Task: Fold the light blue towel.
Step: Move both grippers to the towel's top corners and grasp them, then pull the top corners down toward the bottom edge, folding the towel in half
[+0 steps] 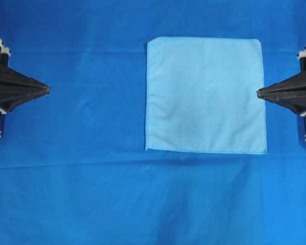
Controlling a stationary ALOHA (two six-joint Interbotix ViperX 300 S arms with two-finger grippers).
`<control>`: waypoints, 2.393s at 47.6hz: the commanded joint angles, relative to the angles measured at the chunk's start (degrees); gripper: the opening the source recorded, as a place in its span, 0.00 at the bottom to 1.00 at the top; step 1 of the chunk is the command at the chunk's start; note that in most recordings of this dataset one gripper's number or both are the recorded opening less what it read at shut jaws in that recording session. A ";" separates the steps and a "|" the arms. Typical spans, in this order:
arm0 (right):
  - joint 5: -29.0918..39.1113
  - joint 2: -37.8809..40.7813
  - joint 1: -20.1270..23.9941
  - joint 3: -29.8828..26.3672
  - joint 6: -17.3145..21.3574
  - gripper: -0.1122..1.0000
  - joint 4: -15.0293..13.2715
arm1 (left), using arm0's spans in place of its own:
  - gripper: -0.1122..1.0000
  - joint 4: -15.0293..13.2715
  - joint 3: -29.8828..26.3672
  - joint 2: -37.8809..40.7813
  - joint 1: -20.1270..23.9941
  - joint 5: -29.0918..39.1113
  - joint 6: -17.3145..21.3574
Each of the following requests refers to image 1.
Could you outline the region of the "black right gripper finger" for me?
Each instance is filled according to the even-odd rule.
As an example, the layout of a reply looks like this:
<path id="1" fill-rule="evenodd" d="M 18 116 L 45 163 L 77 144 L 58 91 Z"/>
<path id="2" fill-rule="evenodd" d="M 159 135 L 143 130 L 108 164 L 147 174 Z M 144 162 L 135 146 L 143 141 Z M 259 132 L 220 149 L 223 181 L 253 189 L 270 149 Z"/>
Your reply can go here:
<path id="1" fill-rule="evenodd" d="M 294 114 L 306 112 L 306 93 L 257 93 L 257 97 L 291 110 Z"/>
<path id="2" fill-rule="evenodd" d="M 271 92 L 299 91 L 303 89 L 306 89 L 306 73 L 299 73 L 293 77 L 283 80 L 282 82 L 261 88 L 257 91 L 257 94 L 260 95 Z"/>

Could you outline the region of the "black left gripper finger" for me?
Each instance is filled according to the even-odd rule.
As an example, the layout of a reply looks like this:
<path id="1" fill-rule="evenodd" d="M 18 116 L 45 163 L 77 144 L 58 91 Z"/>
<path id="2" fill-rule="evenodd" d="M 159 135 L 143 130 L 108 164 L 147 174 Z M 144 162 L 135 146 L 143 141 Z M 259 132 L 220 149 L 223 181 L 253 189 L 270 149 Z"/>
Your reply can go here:
<path id="1" fill-rule="evenodd" d="M 0 108 L 6 112 L 12 112 L 16 107 L 29 102 L 31 100 L 36 100 L 50 93 L 50 88 L 29 88 L 13 90 L 11 93 L 0 93 Z"/>
<path id="2" fill-rule="evenodd" d="M 45 91 L 50 92 L 50 87 L 46 84 L 33 78 L 26 77 L 25 75 L 3 65 L 0 65 L 0 81 L 12 85 L 44 89 Z"/>

